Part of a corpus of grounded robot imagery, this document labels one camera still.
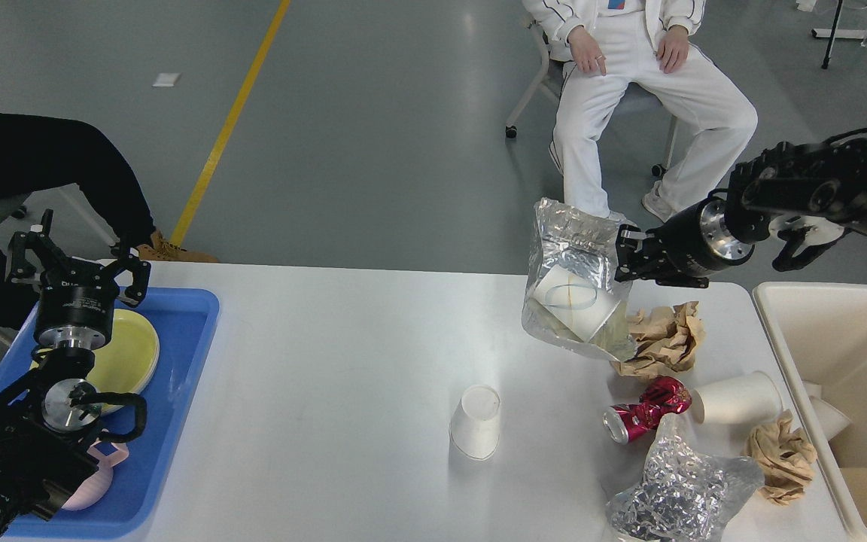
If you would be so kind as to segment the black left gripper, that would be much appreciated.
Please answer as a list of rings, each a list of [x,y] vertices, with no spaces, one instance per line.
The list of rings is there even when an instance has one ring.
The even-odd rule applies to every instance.
[[[6,282],[41,287],[35,342],[49,348],[97,350],[110,343],[114,326],[114,302],[140,306],[147,298],[151,262],[117,242],[114,259],[99,269],[99,282],[72,282],[73,264],[50,237],[53,210],[46,209],[41,222],[11,237]],[[128,274],[123,287],[117,278]]]

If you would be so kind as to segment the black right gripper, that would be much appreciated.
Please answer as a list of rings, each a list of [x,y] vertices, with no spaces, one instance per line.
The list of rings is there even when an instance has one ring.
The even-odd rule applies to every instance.
[[[709,276],[749,261],[754,250],[730,233],[725,211],[726,200],[707,198],[653,230],[620,225],[613,280],[706,288]]]

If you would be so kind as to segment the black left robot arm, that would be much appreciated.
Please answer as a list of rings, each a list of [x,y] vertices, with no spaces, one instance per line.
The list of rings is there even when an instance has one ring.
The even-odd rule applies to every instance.
[[[97,440],[128,443],[147,426],[147,401],[87,381],[94,351],[110,343],[114,302],[137,306],[151,265],[116,244],[113,262],[66,256],[50,238],[53,213],[9,245],[10,282],[39,293],[31,368],[0,391],[0,536],[19,515],[51,519],[99,469]]]

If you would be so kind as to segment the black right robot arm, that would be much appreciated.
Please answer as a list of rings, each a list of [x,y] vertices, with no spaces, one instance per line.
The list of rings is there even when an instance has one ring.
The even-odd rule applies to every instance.
[[[789,272],[852,231],[867,236],[867,128],[818,144],[778,143],[737,165],[727,188],[660,227],[621,226],[613,277],[706,288],[711,275],[746,263],[767,238],[783,241],[773,268]]]

